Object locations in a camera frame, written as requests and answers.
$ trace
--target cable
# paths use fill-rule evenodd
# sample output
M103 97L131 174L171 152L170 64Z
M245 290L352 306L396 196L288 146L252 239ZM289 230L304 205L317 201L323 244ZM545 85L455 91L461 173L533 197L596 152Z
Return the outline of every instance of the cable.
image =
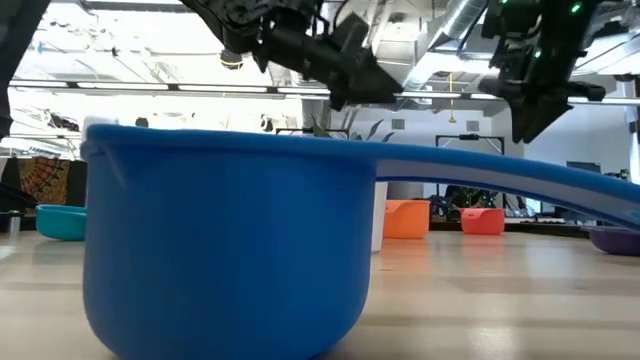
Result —
M338 27L338 17L340 16L342 10L344 10L344 7L345 5L347 5L347 3L349 3L349 0L344 0L340 4L340 6L338 6L338 10L336 10L336 14L333 16L333 31L336 31L336 28Z
M449 73L449 92L453 92L453 73ZM456 118L453 116L453 98L451 99L451 117L449 118L449 122L456 122Z

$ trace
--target ceiling light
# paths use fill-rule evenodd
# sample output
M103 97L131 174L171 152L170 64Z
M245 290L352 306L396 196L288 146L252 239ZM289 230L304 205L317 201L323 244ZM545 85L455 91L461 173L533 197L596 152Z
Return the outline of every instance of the ceiling light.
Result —
M229 93L267 93L266 86L219 86L219 85L178 85L182 91L207 91Z
M497 97L489 94L471 94L472 100L499 100Z
M408 98L425 98L425 99L459 99L462 94L435 91L405 91L402 93Z
M122 89L122 90L168 90L166 84L142 84L142 83L78 83L85 89Z
M287 100L327 100L327 97L322 95L287 94L285 95L285 99Z
M85 0L86 3L118 3L118 4L159 4L159 5L180 5L179 0Z
M10 135L10 138L31 140L80 140L82 138L82 135L80 135L79 133L51 131L50 134L13 133Z
M62 81L38 81L38 80L11 80L9 86L36 87L36 88L64 88L67 83Z
M280 94L299 94L299 95L329 95L329 89L310 88L310 87L281 87L278 88Z
M583 97L571 96L567 99L567 103L570 104L586 104L589 100Z
M635 105L640 105L640 99L625 99L625 98L604 98L602 99L603 104L607 105L626 105L628 106L630 103L635 103Z

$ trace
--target table surface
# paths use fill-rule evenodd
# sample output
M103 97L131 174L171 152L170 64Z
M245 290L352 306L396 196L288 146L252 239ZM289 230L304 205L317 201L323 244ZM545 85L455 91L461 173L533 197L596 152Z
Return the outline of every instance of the table surface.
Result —
M115 360L84 316L83 244L8 241L0 358ZM386 240L372 270L358 325L322 359L640 359L640 258L587 240L434 232Z

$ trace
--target teal bowl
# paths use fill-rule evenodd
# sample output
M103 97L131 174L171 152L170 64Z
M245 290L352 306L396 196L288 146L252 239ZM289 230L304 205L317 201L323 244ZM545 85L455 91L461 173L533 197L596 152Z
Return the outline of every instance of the teal bowl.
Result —
M38 205L36 230L60 241L84 241L87 209L78 206Z

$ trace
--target purple bowl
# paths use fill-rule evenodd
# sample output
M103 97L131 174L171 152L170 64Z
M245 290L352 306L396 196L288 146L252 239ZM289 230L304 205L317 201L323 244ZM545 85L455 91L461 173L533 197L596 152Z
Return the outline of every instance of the purple bowl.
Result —
M585 229L589 231L589 238L593 245L608 254L640 256L640 233L610 226Z

